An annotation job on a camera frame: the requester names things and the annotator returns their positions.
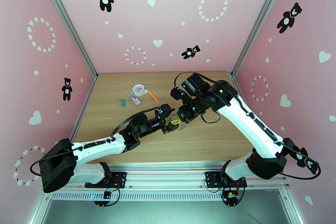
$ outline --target wooden tabletop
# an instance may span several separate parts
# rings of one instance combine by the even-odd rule
[[[203,75],[231,82],[226,71],[202,71]],[[110,136],[124,119],[136,112],[164,103],[175,107],[182,105],[170,96],[173,82],[179,72],[113,73],[100,74],[94,86],[89,103],[80,124],[75,142],[85,142]],[[178,78],[181,83],[191,74]],[[158,98],[156,103],[149,94],[140,97],[141,105],[136,106],[128,98],[135,84],[144,84]],[[126,106],[119,104],[126,99]],[[154,111],[147,113],[154,118]],[[211,110],[204,115],[207,121],[218,116]],[[213,161],[236,159],[248,153],[252,145],[245,136],[224,116],[216,124],[206,124],[200,117],[186,125],[184,130],[163,134],[160,130],[141,139],[141,144],[132,151],[110,155],[95,163],[146,163],[171,161]]]

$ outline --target black cable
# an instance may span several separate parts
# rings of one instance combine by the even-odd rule
[[[220,115],[217,111],[214,111],[214,110],[213,110],[213,112],[216,113],[216,114],[218,115],[218,119],[217,119],[216,121],[213,121],[213,122],[207,122],[207,121],[204,119],[203,114],[201,114],[201,118],[202,118],[202,120],[203,120],[205,123],[207,123],[207,124],[214,124],[214,123],[217,123],[218,121],[220,121],[221,115]]]
[[[40,163],[40,162],[42,162],[42,161],[44,161],[44,160],[47,160],[47,159],[51,159],[51,158],[54,158],[54,157],[59,157],[59,156],[61,156],[61,155],[65,155],[65,154],[68,154],[68,153],[70,153],[70,152],[74,152],[75,150],[82,150],[82,149],[83,149],[83,147],[81,146],[81,147],[78,147],[78,148],[73,149],[73,150],[68,150],[68,151],[63,152],[63,153],[60,153],[60,154],[52,155],[52,156],[47,157],[47,158],[42,158],[42,159],[40,159],[40,160],[35,161],[35,162],[30,166],[29,170],[30,170],[30,172],[31,172],[32,174],[35,174],[35,175],[37,175],[37,176],[41,176],[41,174],[38,174],[38,173],[36,173],[36,172],[33,171],[33,166],[36,165],[37,163]]]
[[[144,111],[140,111],[138,113],[135,113],[133,114],[132,116],[130,116],[129,118],[125,119],[124,121],[122,121],[112,132],[111,134],[111,138],[113,138],[113,136],[116,134],[116,132],[121,128],[123,127],[127,122],[131,121],[132,119],[134,119],[135,117],[137,117],[138,115],[141,115],[141,114],[144,114],[146,112],[150,112],[150,111],[153,111],[153,110],[157,110],[159,109],[160,107],[154,107],[154,108],[151,108],[151,109],[147,109],[147,110],[144,110]]]
[[[290,149],[290,150],[293,151],[294,153],[299,154],[300,156],[302,156],[302,157],[304,157],[304,158],[310,160],[311,162],[315,163],[315,164],[317,165],[317,167],[318,167],[318,173],[315,174],[315,175],[312,176],[312,177],[297,177],[297,176],[292,176],[292,175],[289,175],[289,174],[284,174],[284,173],[282,173],[282,172],[279,173],[279,174],[281,174],[281,175],[283,175],[283,176],[286,176],[286,177],[290,177],[290,178],[293,178],[293,179],[300,179],[300,180],[311,180],[311,179],[315,179],[315,178],[317,178],[317,177],[319,177],[319,176],[321,175],[321,168],[320,168],[320,165],[318,164],[318,162],[316,162],[314,159],[312,159],[312,158],[310,158],[310,157],[308,157],[308,156],[302,154],[302,153],[299,152],[299,151],[293,150],[292,148],[290,148],[289,146],[287,146],[287,145],[284,144],[283,142],[280,142],[280,141],[277,141],[277,142],[280,143],[281,145],[283,145],[284,147]]]
[[[217,189],[216,191],[211,191],[211,190],[209,190],[209,189],[207,188],[207,186],[205,185],[205,183],[206,183],[206,181],[203,182],[203,185],[204,185],[204,187],[207,189],[207,191],[209,191],[209,192],[211,192],[211,193],[217,193],[217,192],[221,189],[221,185],[222,185],[223,181],[220,182],[219,187],[218,187],[218,189]]]

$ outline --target pink wall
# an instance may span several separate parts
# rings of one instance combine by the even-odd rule
[[[292,28],[280,34],[277,24],[296,2],[302,12]],[[319,178],[289,179],[307,223],[312,224],[334,223],[336,218],[335,14],[334,0],[276,0],[238,74],[243,94],[256,114],[320,163]],[[294,161],[285,171],[311,175]]]
[[[63,2],[98,73],[108,73],[229,71],[264,0],[114,0],[111,12],[99,0]]]
[[[22,224],[42,188],[30,164],[69,137],[93,77],[51,0],[0,6],[0,223]],[[61,91],[65,77],[70,101]]]

